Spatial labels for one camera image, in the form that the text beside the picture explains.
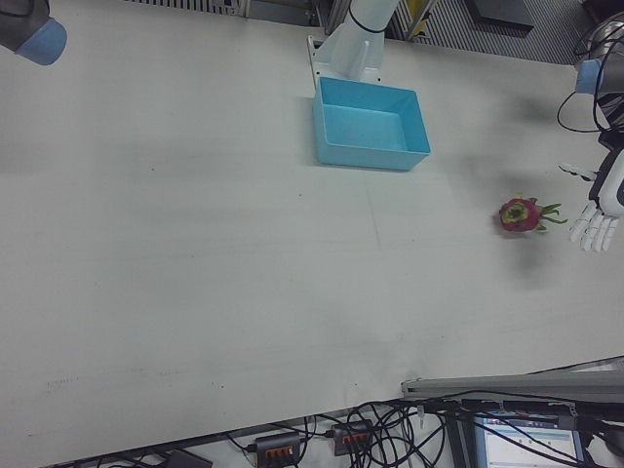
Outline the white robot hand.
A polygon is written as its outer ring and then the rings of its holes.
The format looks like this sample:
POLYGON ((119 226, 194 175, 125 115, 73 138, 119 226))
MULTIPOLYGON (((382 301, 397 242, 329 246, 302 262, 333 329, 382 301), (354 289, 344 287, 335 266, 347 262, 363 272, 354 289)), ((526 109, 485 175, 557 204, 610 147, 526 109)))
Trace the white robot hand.
POLYGON ((569 229, 569 240, 584 252, 606 252, 623 221, 623 149, 610 150, 595 171, 570 164, 559 168, 592 183, 588 203, 569 229))

